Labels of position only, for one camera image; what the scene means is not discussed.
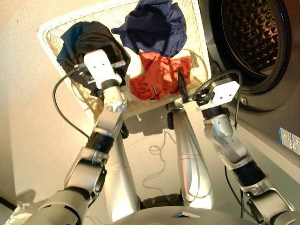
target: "floor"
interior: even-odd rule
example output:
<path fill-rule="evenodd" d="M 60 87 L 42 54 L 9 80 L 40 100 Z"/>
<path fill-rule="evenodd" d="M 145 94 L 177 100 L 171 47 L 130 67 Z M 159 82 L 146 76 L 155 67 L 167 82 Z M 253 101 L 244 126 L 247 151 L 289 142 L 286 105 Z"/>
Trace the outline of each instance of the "floor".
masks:
<path fill-rule="evenodd" d="M 52 89 L 60 76 L 40 46 L 36 31 L 50 19 L 99 2 L 0 1 L 0 182 L 5 183 L 0 188 L 0 196 L 10 202 L 37 203 L 62 189 L 68 169 L 86 143 L 85 137 L 65 123 L 53 107 Z M 90 133 L 93 123 L 66 86 L 58 91 L 58 102 L 70 120 Z M 224 166 L 204 136 L 202 116 L 195 104 L 187 105 L 186 111 L 209 169 L 214 209 L 238 216 L 240 209 L 225 182 Z M 144 188 L 142 180 L 162 168 L 159 157 L 150 154 L 149 147 L 162 144 L 165 117 L 165 109 L 160 108 L 127 121 L 131 134 L 124 145 L 136 190 L 142 199 L 160 194 Z M 299 185 L 261 154 L 255 150 L 251 153 L 299 208 Z M 162 154 L 165 171 L 149 181 L 149 185 L 161 188 L 165 194 L 178 193 L 176 146 L 169 138 Z M 237 182 L 232 176 L 230 179 L 237 190 Z M 104 224 L 109 222 L 104 193 L 89 209 L 85 225 L 100 225 L 100 220 Z"/>
<path fill-rule="evenodd" d="M 0 224 L 4 224 L 12 213 L 13 211 L 11 209 L 0 204 Z"/>

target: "sticker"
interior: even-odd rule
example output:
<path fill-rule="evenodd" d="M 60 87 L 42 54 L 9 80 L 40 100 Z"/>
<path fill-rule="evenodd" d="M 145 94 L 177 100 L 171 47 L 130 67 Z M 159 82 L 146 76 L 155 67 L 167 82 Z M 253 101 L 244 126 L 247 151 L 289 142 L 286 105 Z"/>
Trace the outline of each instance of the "sticker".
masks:
<path fill-rule="evenodd" d="M 292 150 L 300 155 L 300 137 L 292 134 Z"/>
<path fill-rule="evenodd" d="M 287 130 L 278 127 L 279 142 L 300 155 L 300 138 Z"/>

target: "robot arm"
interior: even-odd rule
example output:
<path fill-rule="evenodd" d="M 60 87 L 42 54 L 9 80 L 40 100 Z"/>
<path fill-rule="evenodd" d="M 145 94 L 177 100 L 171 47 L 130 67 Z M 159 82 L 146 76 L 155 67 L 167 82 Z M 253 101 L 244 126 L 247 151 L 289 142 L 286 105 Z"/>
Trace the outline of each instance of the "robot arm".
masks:
<path fill-rule="evenodd" d="M 289 225 L 295 221 L 292 215 L 298 213 L 251 158 L 236 136 L 228 110 L 221 106 L 232 101 L 238 89 L 235 81 L 224 79 L 213 83 L 207 94 L 199 96 L 198 110 L 204 117 L 205 136 L 214 143 L 217 155 L 249 197 L 248 204 L 256 220 L 266 225 Z"/>
<path fill-rule="evenodd" d="M 120 91 L 121 77 L 103 50 L 90 52 L 84 64 L 102 89 L 104 108 L 85 147 L 79 152 L 64 183 L 64 190 L 50 197 L 25 225 L 81 225 L 90 202 L 100 194 L 106 176 L 109 151 L 122 127 L 127 100 Z"/>

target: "red cloth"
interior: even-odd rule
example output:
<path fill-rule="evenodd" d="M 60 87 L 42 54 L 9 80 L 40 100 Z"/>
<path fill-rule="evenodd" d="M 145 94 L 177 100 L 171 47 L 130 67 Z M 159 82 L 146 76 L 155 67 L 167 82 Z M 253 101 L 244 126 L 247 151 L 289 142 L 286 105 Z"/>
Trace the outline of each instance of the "red cloth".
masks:
<path fill-rule="evenodd" d="M 189 57 L 165 58 L 155 52 L 143 52 L 139 56 L 147 72 L 130 79 L 131 92 L 139 99 L 160 100 L 167 93 L 178 94 L 178 69 L 186 84 L 191 83 L 192 62 Z"/>

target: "laundry basket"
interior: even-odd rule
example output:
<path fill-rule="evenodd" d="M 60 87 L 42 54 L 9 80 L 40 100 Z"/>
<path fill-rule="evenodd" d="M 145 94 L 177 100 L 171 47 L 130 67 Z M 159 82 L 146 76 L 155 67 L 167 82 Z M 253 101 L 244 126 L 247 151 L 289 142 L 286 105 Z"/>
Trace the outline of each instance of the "laundry basket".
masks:
<path fill-rule="evenodd" d="M 209 57 L 207 53 L 204 31 L 200 16 L 200 10 L 197 0 L 174 0 L 181 8 L 187 23 L 187 42 L 181 52 L 174 58 L 189 56 L 192 60 L 191 83 L 187 86 L 187 92 L 192 94 L 197 87 L 208 80 L 211 76 Z M 138 0 L 109 0 L 101 4 L 83 8 L 78 11 L 69 13 L 52 19 L 38 29 L 37 37 L 50 58 L 52 64 L 57 68 L 59 74 L 64 76 L 66 72 L 56 61 L 56 57 L 62 49 L 63 40 L 60 38 L 72 25 L 83 21 L 98 21 L 112 28 L 120 27 L 125 16 L 135 9 Z M 113 35 L 119 43 L 121 43 L 119 35 Z M 121 88 L 128 98 L 127 112 L 124 117 L 146 112 L 148 110 L 166 105 L 178 98 L 180 95 L 168 94 L 161 100 L 140 100 L 130 91 L 129 79 L 144 73 L 138 55 L 130 49 L 125 48 L 131 57 L 131 63 L 125 76 L 126 85 Z M 90 95 L 90 91 L 82 85 L 66 79 L 66 84 L 74 93 L 79 104 L 84 108 L 89 117 L 96 120 L 103 109 L 103 104 L 99 98 Z"/>

